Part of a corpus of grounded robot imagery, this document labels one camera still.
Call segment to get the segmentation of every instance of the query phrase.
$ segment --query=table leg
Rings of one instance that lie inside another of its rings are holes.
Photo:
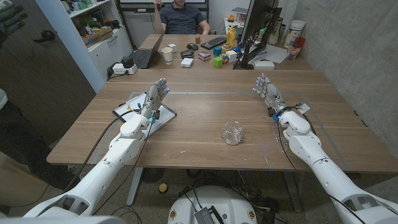
[[[141,175],[143,169],[144,168],[142,167],[136,167],[134,171],[134,176],[132,177],[129,195],[127,196],[127,202],[126,202],[127,205],[132,205],[134,203],[134,200],[136,199],[138,186],[139,183],[141,182]]]
[[[297,213],[302,212],[303,207],[301,205],[299,192],[297,191],[297,186],[294,181],[294,173],[293,172],[284,172],[284,180],[285,180],[285,184],[287,186],[287,191],[290,195],[290,199],[293,204],[294,211]]]

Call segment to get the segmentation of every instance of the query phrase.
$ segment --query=electrical outlet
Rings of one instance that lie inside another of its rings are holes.
[[[113,72],[117,75],[123,75],[125,74],[126,71],[128,71],[127,74],[134,74],[137,71],[137,65],[134,64],[131,68],[124,68],[123,64],[117,63],[113,67]]]

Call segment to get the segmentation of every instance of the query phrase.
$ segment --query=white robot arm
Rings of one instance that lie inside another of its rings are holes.
[[[398,204],[372,195],[359,187],[323,151],[319,138],[310,130],[310,124],[299,116],[295,107],[287,106],[280,91],[264,74],[257,78],[253,90],[265,99],[269,115],[280,123],[290,150],[303,160],[331,195],[343,223],[398,223]],[[342,206],[339,200],[351,209]]]
[[[154,123],[154,113],[158,113],[169,92],[166,83],[166,79],[161,78],[149,88],[140,113],[121,126],[120,133],[109,144],[109,151],[76,187],[38,204],[24,218],[91,215],[120,168],[138,154],[140,143],[146,138],[142,130]]]

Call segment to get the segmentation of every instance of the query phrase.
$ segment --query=green box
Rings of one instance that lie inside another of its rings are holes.
[[[213,59],[213,65],[216,66],[216,67],[222,66],[222,65],[223,65],[223,58],[221,58],[221,57],[215,57],[215,58]]]

